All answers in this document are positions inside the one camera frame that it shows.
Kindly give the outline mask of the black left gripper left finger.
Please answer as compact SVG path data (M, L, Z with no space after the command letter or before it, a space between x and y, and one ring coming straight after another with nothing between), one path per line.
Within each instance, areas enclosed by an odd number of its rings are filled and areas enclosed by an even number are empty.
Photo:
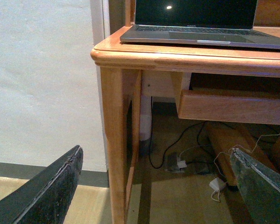
M76 145L0 200L0 224L62 224L82 166L83 149Z

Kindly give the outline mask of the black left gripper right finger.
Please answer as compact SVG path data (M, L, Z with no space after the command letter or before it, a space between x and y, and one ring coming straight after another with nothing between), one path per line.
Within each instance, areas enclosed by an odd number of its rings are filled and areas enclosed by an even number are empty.
M254 223L280 224L280 174L238 148L230 162Z

